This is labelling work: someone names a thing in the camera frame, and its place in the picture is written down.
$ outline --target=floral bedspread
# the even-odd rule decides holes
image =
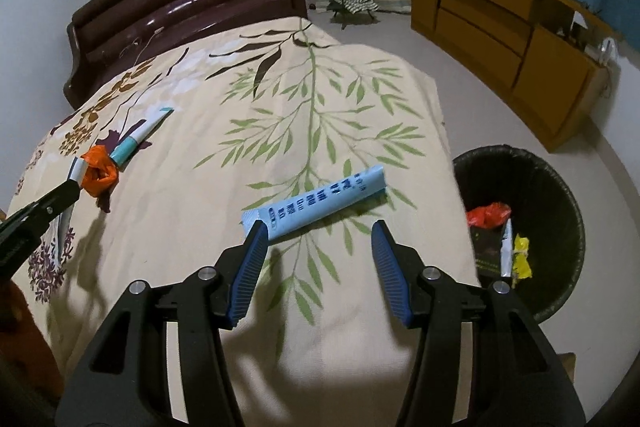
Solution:
[[[63,373],[130,281],[179,282],[242,243],[242,211],[382,164],[385,197],[270,247],[249,314],[223,345],[247,426],[395,423],[418,333],[390,316],[372,223],[385,219],[425,263],[476,282],[433,79],[299,18],[213,35],[120,74],[52,129],[10,211],[161,107],[174,113],[111,194],[82,193],[62,272],[44,237],[15,277]]]

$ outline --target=brown flower print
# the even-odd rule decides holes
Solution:
[[[18,185],[15,187],[14,196],[17,196],[18,194],[20,194],[20,191],[22,190],[23,185],[24,185],[24,174],[22,175],[22,178],[18,180]]]
[[[36,150],[36,152],[33,153],[33,156],[31,157],[31,161],[27,163],[27,166],[25,168],[26,171],[29,171],[36,166],[36,164],[38,163],[38,160],[42,158],[43,152],[44,151],[42,149],[38,149]]]
[[[98,101],[91,107],[80,113],[80,120],[73,126],[73,129],[65,134],[65,139],[60,144],[60,152],[65,156],[74,154],[80,149],[80,146],[91,138],[96,126],[98,125],[98,113],[107,107],[121,93],[127,92],[138,84],[138,81],[126,83],[127,80],[137,78],[145,73],[151,67],[154,58],[142,62],[133,72],[127,71],[122,75],[111,89],[102,95]]]
[[[65,235],[65,244],[62,245],[60,265],[64,266],[66,261],[71,259],[73,253],[73,240],[76,237],[74,229],[69,227]],[[49,252],[53,248],[51,243],[42,243],[38,249],[29,257],[29,278],[31,279],[31,290],[36,294],[36,301],[47,303],[52,293],[62,286],[66,270],[60,268],[56,270]]]

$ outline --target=brown headboard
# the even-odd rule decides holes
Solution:
[[[141,61],[199,38],[287,16],[305,0],[91,0],[67,33],[74,66],[64,87],[78,108],[105,82]]]

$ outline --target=trash can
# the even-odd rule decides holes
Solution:
[[[524,149],[492,145],[453,160],[465,209],[501,201],[511,207],[513,236],[529,238],[532,279],[516,292],[540,324],[574,290],[584,260],[584,224],[574,195],[542,158]]]

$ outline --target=white floor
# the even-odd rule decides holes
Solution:
[[[542,325],[556,352],[577,355],[575,387],[590,418],[640,349],[640,237],[622,194],[581,137],[548,154],[515,114],[460,63],[410,28],[408,16],[378,14],[375,25],[310,19],[341,42],[399,55],[438,85],[453,156],[482,145],[523,147],[548,161],[574,193],[586,229],[586,258],[574,293]]]

